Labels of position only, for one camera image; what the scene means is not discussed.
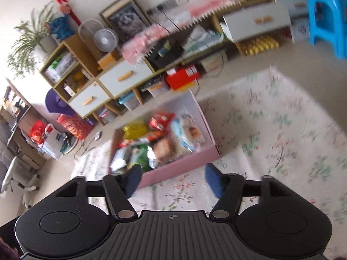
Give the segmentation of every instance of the pink box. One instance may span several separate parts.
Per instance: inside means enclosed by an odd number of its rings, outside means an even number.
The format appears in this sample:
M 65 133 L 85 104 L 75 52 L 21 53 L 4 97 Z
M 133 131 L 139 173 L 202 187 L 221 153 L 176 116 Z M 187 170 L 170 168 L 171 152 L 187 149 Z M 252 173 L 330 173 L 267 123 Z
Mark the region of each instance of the pink box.
M 188 171 L 204 166 L 205 164 L 220 158 L 220 153 L 209 125 L 192 91 L 184 93 L 183 95 L 161 105 L 156 110 L 150 111 L 144 116 L 137 118 L 136 120 L 148 122 L 154 111 L 179 113 L 183 112 L 184 110 L 188 110 L 193 115 L 201 133 L 204 135 L 204 138 L 207 141 L 207 145 L 204 146 L 199 152 L 188 154 L 177 161 L 144 173 L 138 189 L 182 175 Z M 123 130 L 117 129 L 112 141 L 109 165 L 111 164 L 112 159 L 118 149 L 122 136 Z

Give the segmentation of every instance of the floor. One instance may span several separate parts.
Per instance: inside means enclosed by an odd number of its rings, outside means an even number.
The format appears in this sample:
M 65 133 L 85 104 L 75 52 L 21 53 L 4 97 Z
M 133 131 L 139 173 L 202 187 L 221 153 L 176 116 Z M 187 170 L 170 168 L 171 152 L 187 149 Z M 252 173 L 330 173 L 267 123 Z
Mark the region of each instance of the floor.
M 199 101 L 203 100 L 211 90 L 271 65 L 276 66 L 282 74 L 303 87 L 327 110 L 341 128 L 345 132 L 347 131 L 347 109 L 344 108 L 347 106 L 347 61 L 337 60 L 332 48 L 325 42 L 318 42 L 315 46 L 306 41 L 295 45 L 286 43 L 277 50 L 261 53 L 257 56 L 235 56 L 225 64 L 219 77 L 199 80 L 200 89 L 196 97 Z M 121 127 L 150 108 L 175 96 L 176 93 L 170 92 L 157 100 L 151 99 L 134 112 L 125 113 L 105 127 L 98 125 L 88 136 L 87 142 L 98 131 L 103 132 L 102 138 L 97 142 L 92 142 L 90 147 L 108 141 L 115 128 Z M 70 179 L 76 150 L 77 148 L 70 154 L 63 156 L 59 161 L 48 161 L 40 170 L 41 188 L 34 197 L 34 204 Z

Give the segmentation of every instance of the floral tablecloth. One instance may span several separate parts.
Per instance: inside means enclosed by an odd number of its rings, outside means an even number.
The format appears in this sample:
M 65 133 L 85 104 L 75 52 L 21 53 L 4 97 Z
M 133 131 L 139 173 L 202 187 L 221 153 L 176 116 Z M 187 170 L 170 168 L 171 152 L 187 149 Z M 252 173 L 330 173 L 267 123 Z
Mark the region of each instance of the floral tablecloth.
M 222 154 L 214 164 L 249 180 L 273 175 L 289 186 L 330 218 L 333 234 L 325 256 L 346 257 L 347 137 L 325 110 L 274 68 L 229 83 L 199 104 Z M 107 173 L 103 160 L 109 147 L 106 143 L 82 157 L 72 177 L 101 179 Z M 106 210 L 104 200 L 90 202 Z M 201 167 L 137 190 L 130 202 L 139 213 L 146 209 L 208 214 L 216 198 Z M 254 203 L 256 198 L 245 198 L 242 210 Z

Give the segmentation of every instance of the blue plush toy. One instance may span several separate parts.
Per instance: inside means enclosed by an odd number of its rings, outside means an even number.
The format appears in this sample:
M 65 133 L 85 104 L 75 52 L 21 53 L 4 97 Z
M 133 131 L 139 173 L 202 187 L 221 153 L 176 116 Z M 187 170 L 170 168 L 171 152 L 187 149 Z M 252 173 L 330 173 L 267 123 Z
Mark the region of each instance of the blue plush toy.
M 53 19 L 50 23 L 45 23 L 49 34 L 56 34 L 57 39 L 63 41 L 64 39 L 74 35 L 75 33 L 70 29 L 67 24 L 70 8 L 68 6 L 61 6 L 59 10 L 64 14 L 58 18 Z

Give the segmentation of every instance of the potted plant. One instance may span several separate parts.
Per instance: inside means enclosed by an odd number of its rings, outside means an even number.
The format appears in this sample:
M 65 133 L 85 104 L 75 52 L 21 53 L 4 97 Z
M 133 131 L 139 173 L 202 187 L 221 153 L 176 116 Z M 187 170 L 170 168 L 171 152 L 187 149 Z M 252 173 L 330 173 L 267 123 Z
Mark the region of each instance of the potted plant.
M 49 35 L 45 22 L 51 22 L 55 16 L 54 5 L 49 2 L 38 13 L 31 12 L 31 21 L 21 21 L 14 29 L 20 37 L 12 45 L 13 52 L 7 58 L 7 65 L 15 72 L 16 77 L 24 77 L 26 73 L 34 74 L 36 65 L 43 62 L 57 47 L 56 41 Z

